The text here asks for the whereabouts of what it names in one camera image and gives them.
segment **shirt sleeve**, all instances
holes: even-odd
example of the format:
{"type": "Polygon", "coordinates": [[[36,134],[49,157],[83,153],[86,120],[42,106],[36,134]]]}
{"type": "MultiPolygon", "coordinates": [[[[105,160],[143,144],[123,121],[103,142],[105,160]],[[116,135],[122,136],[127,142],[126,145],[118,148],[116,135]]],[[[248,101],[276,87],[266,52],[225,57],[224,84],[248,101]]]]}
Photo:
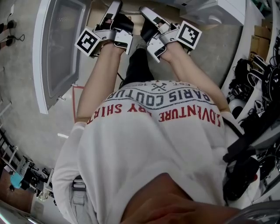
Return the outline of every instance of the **shirt sleeve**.
{"type": "Polygon", "coordinates": [[[63,217],[72,224],[77,224],[72,212],[69,190],[73,180],[80,175],[77,162],[77,150],[86,123],[77,122],[64,143],[52,175],[52,188],[56,204],[63,217]]]}
{"type": "Polygon", "coordinates": [[[229,147],[239,138],[237,132],[243,135],[244,131],[238,124],[237,120],[233,117],[232,113],[222,112],[221,115],[224,120],[226,146],[229,147]]]}

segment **person's right arm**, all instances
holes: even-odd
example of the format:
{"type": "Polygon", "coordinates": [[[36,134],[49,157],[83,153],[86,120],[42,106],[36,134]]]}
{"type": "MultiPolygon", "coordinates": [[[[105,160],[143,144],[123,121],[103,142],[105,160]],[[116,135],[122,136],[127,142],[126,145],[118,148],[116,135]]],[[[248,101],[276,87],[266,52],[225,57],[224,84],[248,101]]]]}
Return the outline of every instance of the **person's right arm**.
{"type": "Polygon", "coordinates": [[[230,112],[220,88],[194,63],[178,42],[169,43],[161,58],[170,63],[180,81],[193,84],[207,93],[220,112],[230,112]]]}

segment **black and white square marker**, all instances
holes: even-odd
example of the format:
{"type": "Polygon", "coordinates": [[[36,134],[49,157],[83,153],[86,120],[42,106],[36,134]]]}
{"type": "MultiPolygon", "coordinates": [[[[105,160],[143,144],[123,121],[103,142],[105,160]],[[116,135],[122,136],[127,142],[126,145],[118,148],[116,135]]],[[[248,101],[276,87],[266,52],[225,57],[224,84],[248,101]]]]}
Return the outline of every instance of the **black and white square marker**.
{"type": "Polygon", "coordinates": [[[79,36],[75,46],[85,55],[90,56],[101,39],[88,28],[79,36]]]}
{"type": "Polygon", "coordinates": [[[201,31],[186,21],[182,22],[179,32],[176,36],[176,40],[187,45],[191,49],[195,49],[200,39],[201,31]]]}

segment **teal object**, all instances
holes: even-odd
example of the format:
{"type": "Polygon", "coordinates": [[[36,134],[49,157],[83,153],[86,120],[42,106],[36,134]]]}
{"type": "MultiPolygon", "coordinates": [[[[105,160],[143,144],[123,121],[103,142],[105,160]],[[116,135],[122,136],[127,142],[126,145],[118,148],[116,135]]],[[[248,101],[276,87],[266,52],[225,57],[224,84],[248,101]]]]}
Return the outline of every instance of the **teal object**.
{"type": "Polygon", "coordinates": [[[19,175],[19,173],[15,172],[11,177],[10,177],[10,182],[14,186],[14,188],[21,188],[21,181],[23,177],[19,175]]]}

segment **black shoe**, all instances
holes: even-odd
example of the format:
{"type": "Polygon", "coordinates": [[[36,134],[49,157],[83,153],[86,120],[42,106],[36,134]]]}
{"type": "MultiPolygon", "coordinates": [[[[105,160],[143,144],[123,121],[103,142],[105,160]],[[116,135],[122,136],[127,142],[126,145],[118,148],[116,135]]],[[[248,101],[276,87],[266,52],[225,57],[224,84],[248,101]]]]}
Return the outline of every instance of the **black shoe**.
{"type": "Polygon", "coordinates": [[[7,29],[13,29],[13,28],[16,28],[16,26],[17,26],[17,23],[14,20],[11,20],[7,24],[7,29]]]}
{"type": "Polygon", "coordinates": [[[8,36],[6,41],[6,45],[9,47],[16,42],[15,36],[8,36]]]}

